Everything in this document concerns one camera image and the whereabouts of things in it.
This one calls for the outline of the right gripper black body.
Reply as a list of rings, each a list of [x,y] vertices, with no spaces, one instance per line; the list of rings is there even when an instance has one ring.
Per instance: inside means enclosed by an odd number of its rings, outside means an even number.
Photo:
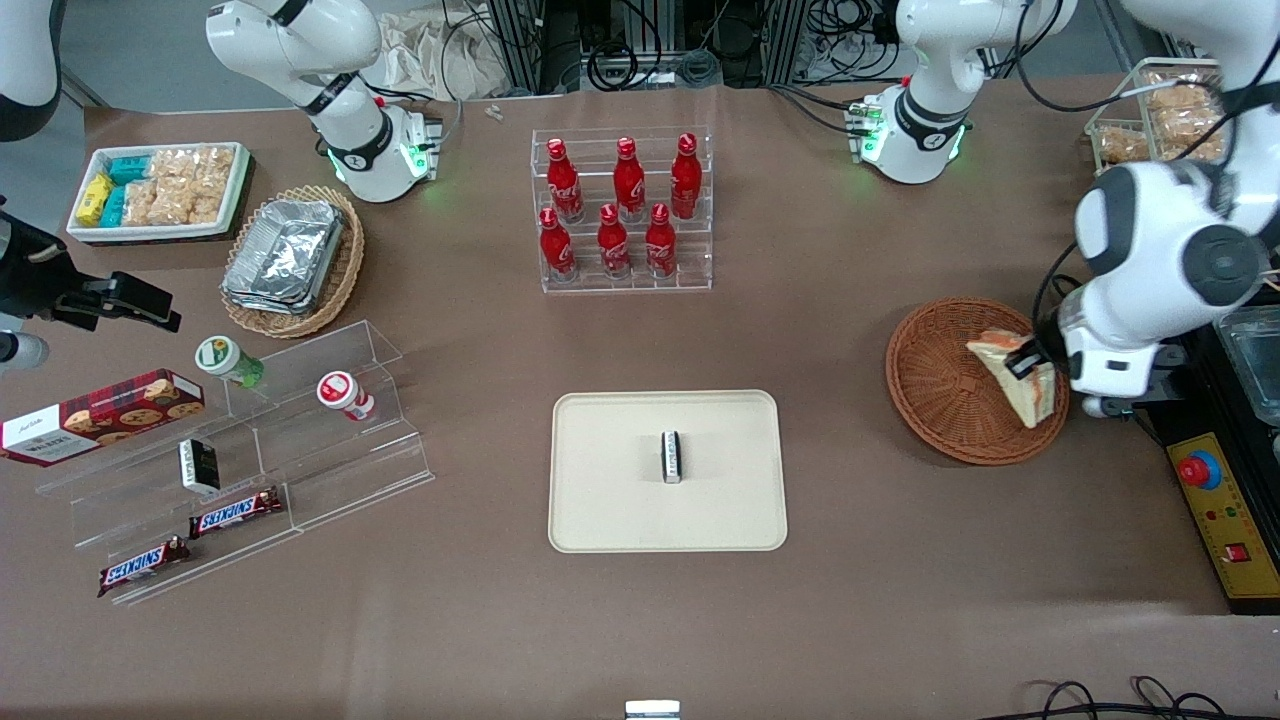
[[[19,319],[52,322],[52,305],[68,290],[96,277],[76,268],[67,246],[4,213],[1,219],[1,311]]]

